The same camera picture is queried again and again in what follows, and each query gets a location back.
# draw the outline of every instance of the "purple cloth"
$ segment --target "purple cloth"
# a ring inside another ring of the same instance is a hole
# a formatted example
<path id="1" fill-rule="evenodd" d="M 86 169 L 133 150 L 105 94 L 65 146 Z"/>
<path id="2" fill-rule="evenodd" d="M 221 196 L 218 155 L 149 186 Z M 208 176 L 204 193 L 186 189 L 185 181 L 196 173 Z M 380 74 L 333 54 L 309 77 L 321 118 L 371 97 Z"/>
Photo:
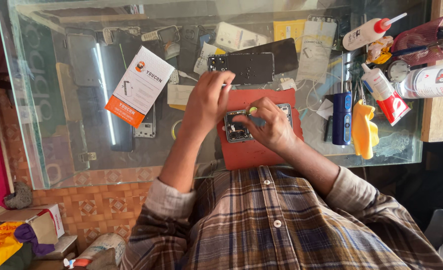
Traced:
<path id="1" fill-rule="evenodd" d="M 22 224 L 14 231 L 14 236 L 18 242 L 30 242 L 33 244 L 33 252 L 37 256 L 44 256 L 55 251 L 55 245 L 52 243 L 38 243 L 38 238 L 30 224 Z"/>

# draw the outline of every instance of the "plaid shirt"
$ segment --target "plaid shirt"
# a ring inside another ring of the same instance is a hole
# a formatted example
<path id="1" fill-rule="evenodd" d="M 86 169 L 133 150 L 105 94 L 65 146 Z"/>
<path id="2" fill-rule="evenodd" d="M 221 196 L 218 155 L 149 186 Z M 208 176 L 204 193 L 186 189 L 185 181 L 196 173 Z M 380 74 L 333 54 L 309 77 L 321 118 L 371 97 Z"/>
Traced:
<path id="1" fill-rule="evenodd" d="M 290 167 L 224 172 L 179 193 L 155 180 L 122 266 L 138 269 L 443 269 L 392 197 L 340 167 L 325 200 Z"/>

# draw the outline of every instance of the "orange bag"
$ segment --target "orange bag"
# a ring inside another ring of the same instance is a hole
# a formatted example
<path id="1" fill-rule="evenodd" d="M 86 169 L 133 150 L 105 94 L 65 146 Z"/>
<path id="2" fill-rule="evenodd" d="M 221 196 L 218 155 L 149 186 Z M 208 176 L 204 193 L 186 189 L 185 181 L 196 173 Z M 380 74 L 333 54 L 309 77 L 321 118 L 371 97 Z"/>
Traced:
<path id="1" fill-rule="evenodd" d="M 24 222 L 5 222 L 0 225 L 0 265 L 23 246 L 14 236 L 14 231 L 21 224 Z"/>

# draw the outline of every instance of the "orange patterned floor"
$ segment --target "orange patterned floor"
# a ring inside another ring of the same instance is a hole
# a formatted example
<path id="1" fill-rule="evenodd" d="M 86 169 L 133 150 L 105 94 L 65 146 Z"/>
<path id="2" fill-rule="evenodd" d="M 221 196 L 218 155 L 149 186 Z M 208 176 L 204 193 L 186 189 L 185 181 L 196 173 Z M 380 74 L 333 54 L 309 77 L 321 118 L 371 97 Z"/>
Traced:
<path id="1" fill-rule="evenodd" d="M 10 170 L 17 181 L 32 186 L 16 109 L 5 90 L 0 89 L 0 121 L 9 157 Z M 128 179 L 151 181 L 161 167 L 93 170 L 80 173 L 72 181 L 88 187 L 33 191 L 33 205 L 57 203 L 65 233 L 78 235 L 78 250 L 85 250 L 99 235 L 116 233 L 130 236 L 151 182 L 111 184 Z"/>

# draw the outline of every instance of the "glass shelf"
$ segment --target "glass shelf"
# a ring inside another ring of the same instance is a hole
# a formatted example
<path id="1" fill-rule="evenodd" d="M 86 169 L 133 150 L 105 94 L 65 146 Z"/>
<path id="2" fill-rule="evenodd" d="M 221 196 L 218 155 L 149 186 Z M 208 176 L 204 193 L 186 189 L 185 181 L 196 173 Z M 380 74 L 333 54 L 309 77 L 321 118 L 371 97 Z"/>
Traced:
<path id="1" fill-rule="evenodd" d="M 82 187 L 112 183 L 142 182 L 158 175 L 173 139 L 171 127 L 182 119 L 183 111 L 167 104 L 166 88 L 155 102 L 151 124 L 154 137 L 139 137 L 135 131 L 103 108 L 106 97 L 100 85 L 97 50 L 110 95 L 124 73 L 119 44 L 107 44 L 103 29 L 131 28 L 136 35 L 176 25 L 203 26 L 214 34 L 219 22 L 227 22 L 274 39 L 273 22 L 307 19 L 309 15 L 331 16 L 344 34 L 364 20 L 408 16 L 386 33 L 396 35 L 427 20 L 423 0 L 0 0 L 0 27 L 14 87 L 30 176 L 35 189 Z M 331 51 L 328 71 L 352 76 L 347 57 L 361 52 L 342 53 L 338 45 Z M 176 65 L 177 57 L 167 60 Z M 278 89 L 281 78 L 296 78 L 297 71 L 278 74 L 268 85 L 248 88 Z M 179 77 L 181 85 L 195 85 Z M 337 79 L 327 77 L 315 89 L 320 96 L 334 94 Z M 312 82 L 296 91 L 296 108 L 306 105 Z M 312 106 L 317 100 L 310 97 Z M 375 156 L 364 160 L 354 155 L 352 145 L 345 148 L 323 141 L 326 121 L 312 111 L 300 111 L 305 142 L 333 162 L 347 167 L 421 160 L 420 142 L 422 101 L 410 100 L 412 110 L 394 127 L 383 114 L 375 116 L 380 146 Z M 109 118 L 113 125 L 110 129 Z M 111 143 L 112 135 L 116 144 Z M 206 168 L 223 154 L 215 130 L 209 133 L 199 151 L 197 163 Z"/>

